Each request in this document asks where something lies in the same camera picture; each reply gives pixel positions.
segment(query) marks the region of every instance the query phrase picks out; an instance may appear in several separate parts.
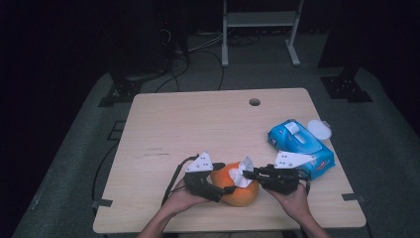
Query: white paper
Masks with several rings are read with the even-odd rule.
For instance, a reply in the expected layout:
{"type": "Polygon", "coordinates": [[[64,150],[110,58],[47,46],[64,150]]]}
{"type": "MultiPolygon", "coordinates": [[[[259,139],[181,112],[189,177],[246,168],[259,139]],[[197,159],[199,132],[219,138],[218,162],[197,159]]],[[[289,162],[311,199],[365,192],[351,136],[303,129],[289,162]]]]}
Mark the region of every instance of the white paper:
{"type": "Polygon", "coordinates": [[[246,157],[242,162],[239,163],[238,168],[230,169],[229,176],[238,187],[247,187],[253,180],[244,177],[244,171],[253,172],[254,164],[253,161],[246,157]]]}

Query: hole in table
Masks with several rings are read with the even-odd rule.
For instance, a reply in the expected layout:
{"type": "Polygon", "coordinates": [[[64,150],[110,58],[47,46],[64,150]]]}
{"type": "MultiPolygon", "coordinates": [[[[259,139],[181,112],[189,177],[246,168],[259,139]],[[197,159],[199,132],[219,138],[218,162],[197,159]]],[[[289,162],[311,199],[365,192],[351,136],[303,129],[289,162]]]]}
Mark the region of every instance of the hole in table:
{"type": "Polygon", "coordinates": [[[251,98],[250,99],[250,104],[252,105],[252,106],[260,106],[260,104],[262,104],[261,102],[260,102],[260,100],[259,99],[257,99],[257,98],[251,98]]]}

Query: dark background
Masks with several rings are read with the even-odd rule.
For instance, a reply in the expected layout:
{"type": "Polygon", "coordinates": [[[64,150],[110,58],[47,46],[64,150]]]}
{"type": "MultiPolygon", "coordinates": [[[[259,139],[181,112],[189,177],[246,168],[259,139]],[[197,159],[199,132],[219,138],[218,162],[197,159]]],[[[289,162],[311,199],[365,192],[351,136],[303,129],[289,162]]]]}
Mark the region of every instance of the dark background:
{"type": "MultiPolygon", "coordinates": [[[[13,234],[84,99],[110,66],[165,68],[170,56],[160,30],[180,19],[188,34],[221,31],[222,1],[178,3],[0,1],[2,236],[13,234]]],[[[229,6],[288,10],[295,2],[230,1],[229,6]]],[[[420,134],[419,13],[413,0],[306,0],[299,32],[329,30],[320,67],[359,62],[420,134]]]]}

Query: person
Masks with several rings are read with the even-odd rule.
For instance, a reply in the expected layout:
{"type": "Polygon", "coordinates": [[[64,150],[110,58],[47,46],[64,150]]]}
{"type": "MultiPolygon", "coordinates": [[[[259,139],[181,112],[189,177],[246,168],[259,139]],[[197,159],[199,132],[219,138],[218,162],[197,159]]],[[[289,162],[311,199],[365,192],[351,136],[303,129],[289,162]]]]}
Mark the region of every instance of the person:
{"type": "MultiPolygon", "coordinates": [[[[318,224],[309,209],[305,187],[300,184],[296,191],[289,195],[267,190],[284,209],[285,213],[295,220],[305,231],[308,238],[329,238],[330,235],[318,224]]],[[[155,216],[149,221],[137,238],[160,238],[163,229],[169,220],[176,214],[185,211],[193,205],[208,202],[209,200],[193,195],[185,187],[181,179],[173,192],[155,216]]]]}

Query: human hand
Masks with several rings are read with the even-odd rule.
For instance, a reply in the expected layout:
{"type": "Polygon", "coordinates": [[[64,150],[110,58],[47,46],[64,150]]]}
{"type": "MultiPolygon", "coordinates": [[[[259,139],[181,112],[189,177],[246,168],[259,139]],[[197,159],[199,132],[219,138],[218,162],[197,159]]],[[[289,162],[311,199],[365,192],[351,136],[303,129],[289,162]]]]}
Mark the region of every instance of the human hand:
{"type": "Polygon", "coordinates": [[[266,189],[266,191],[277,199],[286,214],[298,223],[302,222],[302,220],[308,216],[312,217],[311,211],[309,210],[305,186],[302,183],[299,184],[296,191],[289,195],[284,195],[268,189],[266,189]]]}
{"type": "Polygon", "coordinates": [[[187,210],[193,205],[210,201],[207,198],[192,194],[186,187],[184,179],[181,179],[173,189],[167,201],[161,207],[171,215],[176,215],[187,210]]]}

